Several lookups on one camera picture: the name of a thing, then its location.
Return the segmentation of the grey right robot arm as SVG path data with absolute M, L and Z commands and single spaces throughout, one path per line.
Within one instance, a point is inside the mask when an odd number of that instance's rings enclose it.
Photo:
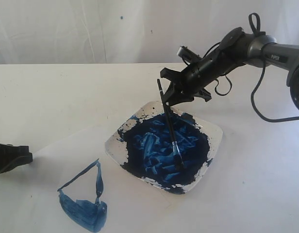
M 293 103 L 299 109 L 299 45 L 278 44 L 276 39 L 264 32 L 245 33 L 241 27 L 231 30 L 203 57 L 182 46 L 178 56 L 187 67 L 182 71 L 164 68 L 162 78 L 170 81 L 163 94 L 163 102 L 170 106 L 192 102 L 194 98 L 211 100 L 205 87 L 234 69 L 251 65 L 273 65 L 288 71 L 286 85 L 290 88 Z

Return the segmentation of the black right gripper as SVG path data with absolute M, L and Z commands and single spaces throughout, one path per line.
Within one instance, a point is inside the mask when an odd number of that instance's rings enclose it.
M 245 32 L 242 27 L 231 30 L 219 43 L 218 47 L 197 63 L 191 63 L 182 71 L 164 68 L 160 77 L 170 84 L 163 94 L 163 103 L 174 106 L 192 102 L 195 97 L 206 102 L 211 94 L 205 87 L 218 77 L 244 64 L 240 48 L 244 46 Z

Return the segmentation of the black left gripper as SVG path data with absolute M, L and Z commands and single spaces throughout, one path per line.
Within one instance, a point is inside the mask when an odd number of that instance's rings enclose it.
M 0 143 L 0 174 L 29 164 L 33 161 L 33 154 L 28 146 L 12 146 Z

